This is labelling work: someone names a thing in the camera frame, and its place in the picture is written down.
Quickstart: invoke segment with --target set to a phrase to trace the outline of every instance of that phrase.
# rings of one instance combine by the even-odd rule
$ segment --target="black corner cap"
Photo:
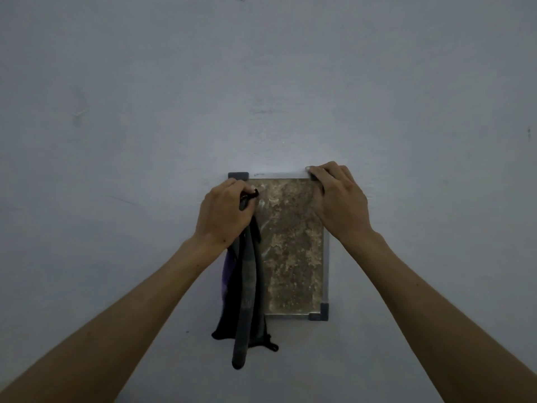
[[[228,172],[228,178],[235,178],[236,180],[248,181],[250,174],[248,172]]]
[[[320,313],[309,313],[309,321],[328,321],[328,303],[321,303]]]

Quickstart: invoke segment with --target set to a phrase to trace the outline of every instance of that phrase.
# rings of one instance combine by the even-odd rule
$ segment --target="black pouch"
[[[240,209],[248,200],[259,195],[241,197]],[[249,226],[228,248],[222,273],[222,315],[214,339],[235,339],[232,365],[240,369],[246,361],[248,348],[266,346],[278,351],[267,333],[265,319],[265,282],[259,252],[261,234],[255,216]]]

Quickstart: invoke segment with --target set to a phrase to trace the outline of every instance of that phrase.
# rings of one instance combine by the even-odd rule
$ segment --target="purple fabric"
[[[228,293],[229,278],[232,276],[236,264],[235,256],[228,250],[225,255],[224,270],[222,271],[222,301],[225,300],[225,295]]]

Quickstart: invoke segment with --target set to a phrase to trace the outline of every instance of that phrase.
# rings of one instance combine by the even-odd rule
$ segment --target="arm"
[[[250,223],[245,182],[229,179],[201,203],[196,232],[160,269],[70,335],[0,393],[0,402],[113,401],[179,300]]]
[[[315,208],[357,261],[446,402],[536,402],[537,376],[404,264],[374,232],[346,167],[310,167]]]

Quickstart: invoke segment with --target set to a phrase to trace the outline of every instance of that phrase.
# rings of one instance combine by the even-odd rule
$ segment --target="forearm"
[[[537,377],[374,234],[344,246],[392,312],[446,402],[537,401]]]
[[[113,401],[218,253],[186,241],[158,271],[39,359],[0,393],[0,402]]]

